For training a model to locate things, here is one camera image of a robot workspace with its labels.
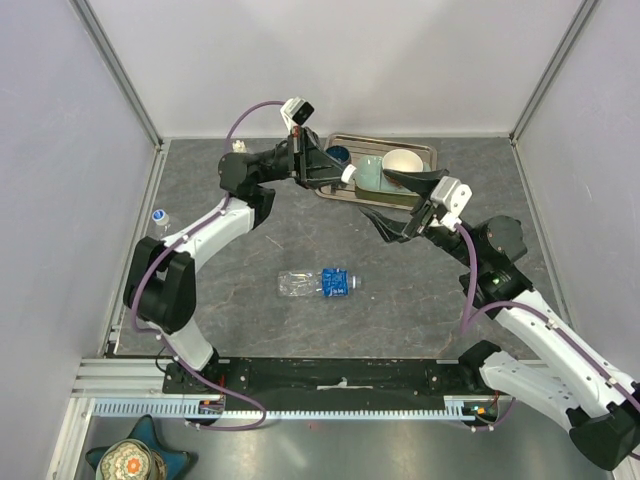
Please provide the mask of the clear wide plastic bottle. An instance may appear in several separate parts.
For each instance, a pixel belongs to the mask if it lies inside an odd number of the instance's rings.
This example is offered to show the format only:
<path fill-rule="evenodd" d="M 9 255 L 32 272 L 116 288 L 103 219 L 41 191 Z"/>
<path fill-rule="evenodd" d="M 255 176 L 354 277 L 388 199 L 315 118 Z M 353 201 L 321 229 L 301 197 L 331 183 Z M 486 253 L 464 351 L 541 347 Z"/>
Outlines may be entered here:
<path fill-rule="evenodd" d="M 155 238 L 162 239 L 162 238 L 164 238 L 165 236 L 168 235 L 170 227 L 171 227 L 171 218 L 170 218 L 169 215 L 168 215 L 168 217 L 169 217 L 169 220 L 168 220 L 166 225 L 156 225 L 154 223 L 154 221 L 152 220 L 152 214 L 151 214 L 152 232 L 153 232 Z"/>

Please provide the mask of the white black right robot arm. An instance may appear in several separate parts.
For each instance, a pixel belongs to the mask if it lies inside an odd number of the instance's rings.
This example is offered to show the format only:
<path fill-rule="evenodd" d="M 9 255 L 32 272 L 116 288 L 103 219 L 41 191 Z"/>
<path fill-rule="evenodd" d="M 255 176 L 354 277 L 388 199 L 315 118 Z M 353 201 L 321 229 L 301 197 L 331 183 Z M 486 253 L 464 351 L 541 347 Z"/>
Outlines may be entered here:
<path fill-rule="evenodd" d="M 384 176 L 418 195 L 407 222 L 366 208 L 365 216 L 387 243 L 425 238 L 468 267 L 459 281 L 466 295 L 460 328 L 487 316 L 524 342 L 549 371 L 516 360 L 481 341 L 461 356 L 458 381 L 467 392 L 505 393 L 568 433 L 591 463 L 612 471 L 639 457 L 639 382 L 584 341 L 517 268 L 527 251 L 519 220 L 494 216 L 470 226 L 461 213 L 470 187 L 447 170 Z"/>

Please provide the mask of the blue label plastic bottle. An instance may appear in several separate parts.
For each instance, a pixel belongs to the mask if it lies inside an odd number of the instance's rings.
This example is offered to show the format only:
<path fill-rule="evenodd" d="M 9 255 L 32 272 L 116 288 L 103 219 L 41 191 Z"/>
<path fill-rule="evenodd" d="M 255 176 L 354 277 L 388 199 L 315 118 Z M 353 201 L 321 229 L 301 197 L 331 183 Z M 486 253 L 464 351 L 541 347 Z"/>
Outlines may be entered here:
<path fill-rule="evenodd" d="M 277 291 L 283 297 L 346 297 L 359 289 L 362 279 L 341 268 L 319 271 L 284 271 L 277 277 Z"/>

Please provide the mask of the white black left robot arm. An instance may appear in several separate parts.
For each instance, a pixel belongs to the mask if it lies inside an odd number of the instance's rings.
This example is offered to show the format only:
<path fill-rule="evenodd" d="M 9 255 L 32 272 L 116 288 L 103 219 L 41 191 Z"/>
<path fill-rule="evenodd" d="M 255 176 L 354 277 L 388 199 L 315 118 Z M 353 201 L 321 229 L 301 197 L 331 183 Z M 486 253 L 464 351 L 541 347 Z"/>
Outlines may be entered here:
<path fill-rule="evenodd" d="M 219 382 L 217 352 L 194 319 L 198 271 L 224 247 L 251 232 L 270 215 L 270 183 L 292 180 L 315 190 L 349 182 L 355 169 L 318 144 L 316 134 L 295 127 L 274 148 L 230 152 L 219 161 L 225 197 L 190 226 L 163 239 L 144 237 L 135 246 L 123 293 L 134 322 L 144 321 L 187 367 L 185 382 L 208 393 Z"/>

